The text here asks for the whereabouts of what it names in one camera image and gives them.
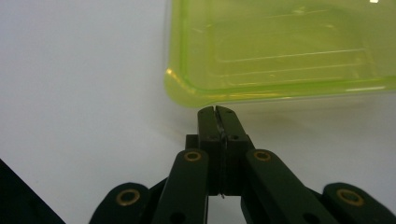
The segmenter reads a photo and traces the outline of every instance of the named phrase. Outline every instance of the plastic box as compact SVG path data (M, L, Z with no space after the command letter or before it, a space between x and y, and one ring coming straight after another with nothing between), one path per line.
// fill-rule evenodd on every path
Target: plastic box
M173 0L165 88L185 106L396 88L395 0Z

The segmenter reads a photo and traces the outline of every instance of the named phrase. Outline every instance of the white surface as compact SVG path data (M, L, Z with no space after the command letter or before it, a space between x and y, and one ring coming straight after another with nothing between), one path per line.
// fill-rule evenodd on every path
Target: white surface
M66 223L88 223L121 183L161 181L196 133L198 109L163 90L164 12L158 0L0 2L0 157ZM396 95L230 108L308 187L347 182L396 213ZM237 198L209 208L208 223L244 223Z

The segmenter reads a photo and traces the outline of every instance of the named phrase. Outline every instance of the green plastic container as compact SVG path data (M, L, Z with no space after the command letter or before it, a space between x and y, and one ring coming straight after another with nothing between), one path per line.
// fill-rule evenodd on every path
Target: green plastic container
M173 0L171 20L181 105L396 88L396 0Z

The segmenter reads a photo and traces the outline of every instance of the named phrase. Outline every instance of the translucent green container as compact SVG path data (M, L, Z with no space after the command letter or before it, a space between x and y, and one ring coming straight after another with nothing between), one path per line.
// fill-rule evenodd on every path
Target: translucent green container
M181 105L396 88L396 0L173 0L171 18Z

